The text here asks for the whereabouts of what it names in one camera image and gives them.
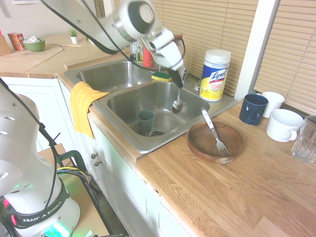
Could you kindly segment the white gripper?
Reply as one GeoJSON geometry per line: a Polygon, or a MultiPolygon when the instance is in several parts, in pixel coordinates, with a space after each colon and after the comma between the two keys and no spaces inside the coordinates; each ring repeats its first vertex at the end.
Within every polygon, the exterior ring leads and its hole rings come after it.
{"type": "Polygon", "coordinates": [[[186,66],[173,33],[167,28],[150,32],[142,38],[145,48],[150,52],[153,60],[167,68],[169,75],[178,88],[183,87],[186,79],[186,66]]]}

